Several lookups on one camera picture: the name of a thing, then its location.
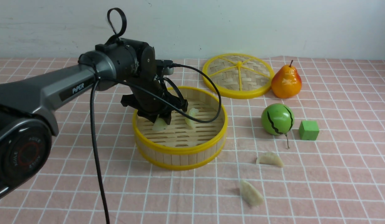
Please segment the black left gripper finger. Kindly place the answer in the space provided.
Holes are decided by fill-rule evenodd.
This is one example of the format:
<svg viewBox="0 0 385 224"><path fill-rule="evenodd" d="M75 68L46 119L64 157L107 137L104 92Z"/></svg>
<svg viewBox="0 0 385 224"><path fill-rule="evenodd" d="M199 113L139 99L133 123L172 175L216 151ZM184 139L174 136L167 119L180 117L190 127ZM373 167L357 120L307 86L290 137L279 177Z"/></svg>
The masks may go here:
<svg viewBox="0 0 385 224"><path fill-rule="evenodd" d="M139 117L143 117L143 118L149 120L152 123L155 123L157 119L162 119L165 122L165 124L167 124L167 125L170 125L171 119L172 119L172 111L171 110L164 111L163 113L159 113L159 112L148 113L148 112L145 112L143 110L138 110L137 115Z"/></svg>
<svg viewBox="0 0 385 224"><path fill-rule="evenodd" d="M184 113L188 112L188 101L187 99L178 99L177 108L183 111Z"/></svg>

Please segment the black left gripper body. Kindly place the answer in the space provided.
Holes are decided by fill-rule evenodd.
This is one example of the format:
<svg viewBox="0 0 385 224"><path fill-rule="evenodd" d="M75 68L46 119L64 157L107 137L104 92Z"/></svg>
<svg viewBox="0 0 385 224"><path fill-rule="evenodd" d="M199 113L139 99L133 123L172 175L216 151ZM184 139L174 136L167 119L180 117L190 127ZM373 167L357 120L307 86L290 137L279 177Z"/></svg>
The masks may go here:
<svg viewBox="0 0 385 224"><path fill-rule="evenodd" d="M122 85L131 88L131 95L123 95L121 104L124 107L137 109L145 116L157 116L183 111L183 95L178 87L167 77L156 77L148 85L137 85L132 82L122 81Z"/></svg>

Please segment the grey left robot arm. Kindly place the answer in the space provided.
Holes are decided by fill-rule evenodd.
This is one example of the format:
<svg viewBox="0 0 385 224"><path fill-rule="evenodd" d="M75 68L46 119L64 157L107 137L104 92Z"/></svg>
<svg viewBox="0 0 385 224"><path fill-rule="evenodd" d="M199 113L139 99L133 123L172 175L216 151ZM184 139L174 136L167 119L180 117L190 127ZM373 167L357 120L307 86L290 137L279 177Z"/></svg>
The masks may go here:
<svg viewBox="0 0 385 224"><path fill-rule="evenodd" d="M166 90L164 75L172 61L156 60L146 42L119 38L97 44L77 65L24 80L0 84L0 199L39 172L49 157L52 137L59 134L55 111L82 95L101 78L96 90L125 81L132 94L121 104L152 123L170 123L176 109L188 110L182 96Z"/></svg>

